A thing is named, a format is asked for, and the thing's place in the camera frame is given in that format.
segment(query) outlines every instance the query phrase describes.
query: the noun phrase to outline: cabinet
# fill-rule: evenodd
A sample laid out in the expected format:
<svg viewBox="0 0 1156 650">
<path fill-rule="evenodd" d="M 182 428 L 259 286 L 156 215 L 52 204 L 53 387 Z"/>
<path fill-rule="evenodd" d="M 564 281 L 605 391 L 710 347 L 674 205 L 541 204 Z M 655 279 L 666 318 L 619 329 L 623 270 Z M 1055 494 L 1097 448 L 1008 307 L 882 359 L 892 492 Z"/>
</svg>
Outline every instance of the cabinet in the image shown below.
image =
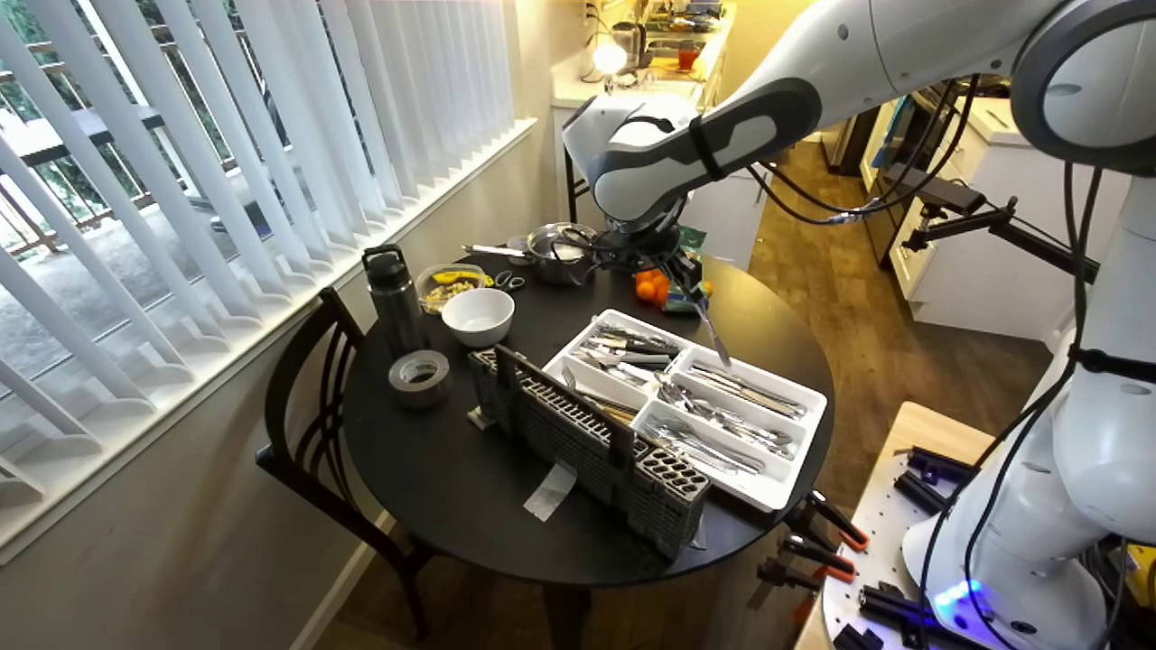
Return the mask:
<svg viewBox="0 0 1156 650">
<path fill-rule="evenodd" d="M 1064 162 L 1030 150 L 1008 103 L 976 99 L 970 132 L 941 174 L 966 182 L 989 204 L 1019 199 L 1019 217 L 1065 244 Z M 1107 174 L 1088 253 L 1097 257 L 1121 217 L 1128 177 Z M 1083 205 L 1088 169 L 1078 174 L 1078 205 Z M 1055 342 L 1072 316 L 1072 279 L 1052 265 L 1001 244 L 989 232 L 941 239 L 929 250 L 907 250 L 924 223 L 924 204 L 914 199 L 895 246 L 888 250 L 905 300 L 914 321 L 1019 338 Z"/>
</svg>

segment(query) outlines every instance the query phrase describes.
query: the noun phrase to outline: lid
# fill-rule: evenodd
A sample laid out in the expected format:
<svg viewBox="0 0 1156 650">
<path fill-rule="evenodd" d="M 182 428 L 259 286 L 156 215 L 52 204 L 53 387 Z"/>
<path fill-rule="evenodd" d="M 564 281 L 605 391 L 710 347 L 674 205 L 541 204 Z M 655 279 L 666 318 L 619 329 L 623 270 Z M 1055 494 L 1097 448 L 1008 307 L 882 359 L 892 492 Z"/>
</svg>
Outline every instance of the lid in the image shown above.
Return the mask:
<svg viewBox="0 0 1156 650">
<path fill-rule="evenodd" d="M 370 286 L 407 286 L 407 265 L 397 246 L 377 246 L 362 257 Z"/>
</svg>

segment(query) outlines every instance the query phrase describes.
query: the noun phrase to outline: bottle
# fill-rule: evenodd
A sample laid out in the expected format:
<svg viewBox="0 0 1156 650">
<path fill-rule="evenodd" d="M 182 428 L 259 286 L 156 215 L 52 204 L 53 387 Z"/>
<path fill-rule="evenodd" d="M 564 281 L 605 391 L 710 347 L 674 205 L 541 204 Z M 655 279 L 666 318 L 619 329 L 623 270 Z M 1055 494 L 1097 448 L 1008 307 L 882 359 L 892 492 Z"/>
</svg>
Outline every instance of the bottle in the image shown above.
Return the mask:
<svg viewBox="0 0 1156 650">
<path fill-rule="evenodd" d="M 425 342 L 422 329 L 422 307 L 405 265 L 405 253 L 397 246 L 377 246 L 362 257 L 370 297 L 377 307 L 377 318 L 383 321 L 383 339 L 394 359 L 421 351 Z"/>
</svg>

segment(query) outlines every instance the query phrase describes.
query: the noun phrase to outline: bowl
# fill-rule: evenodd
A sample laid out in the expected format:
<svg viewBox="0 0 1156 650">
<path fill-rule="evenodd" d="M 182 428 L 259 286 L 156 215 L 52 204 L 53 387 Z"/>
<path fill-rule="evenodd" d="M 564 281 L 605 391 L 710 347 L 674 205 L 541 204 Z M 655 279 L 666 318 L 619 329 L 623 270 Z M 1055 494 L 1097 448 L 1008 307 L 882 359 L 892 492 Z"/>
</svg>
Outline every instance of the bowl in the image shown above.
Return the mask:
<svg viewBox="0 0 1156 650">
<path fill-rule="evenodd" d="M 513 324 L 513 297 L 503 289 L 471 289 L 442 307 L 444 329 L 468 347 L 497 347 Z"/>
<path fill-rule="evenodd" d="M 448 267 L 434 267 L 422 281 L 421 281 L 421 300 L 425 307 L 425 316 L 439 316 L 452 297 L 471 293 L 471 289 L 491 289 L 497 279 L 478 267 L 478 265 L 448 265 Z"/>
</svg>

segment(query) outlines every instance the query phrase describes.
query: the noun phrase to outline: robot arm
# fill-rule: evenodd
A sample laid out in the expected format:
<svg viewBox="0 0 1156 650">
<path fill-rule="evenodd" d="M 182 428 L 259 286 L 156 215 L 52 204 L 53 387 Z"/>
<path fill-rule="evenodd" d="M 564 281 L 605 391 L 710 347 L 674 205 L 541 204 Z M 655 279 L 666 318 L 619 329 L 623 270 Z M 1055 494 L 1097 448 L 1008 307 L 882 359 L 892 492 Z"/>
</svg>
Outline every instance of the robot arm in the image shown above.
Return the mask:
<svg viewBox="0 0 1156 650">
<path fill-rule="evenodd" d="M 905 540 L 905 565 L 966 641 L 1083 650 L 1111 613 L 1078 558 L 1111 533 L 1156 541 L 1156 0 L 825 0 L 693 122 L 634 122 L 637 104 L 607 93 L 569 122 L 564 150 L 607 221 L 642 232 L 689 188 L 816 128 L 971 72 L 1011 76 L 1016 122 L 1041 153 L 1136 174 L 1082 347 L 1142 372 L 1082 364 L 952 518 Z"/>
<path fill-rule="evenodd" d="M 660 118 L 637 122 L 628 93 L 601 93 L 564 128 L 564 150 L 607 221 L 642 228 L 689 188 L 771 159 L 816 128 L 941 80 L 1008 72 L 1060 8 L 1064 0 L 825 0 L 721 110 L 666 132 Z"/>
</svg>

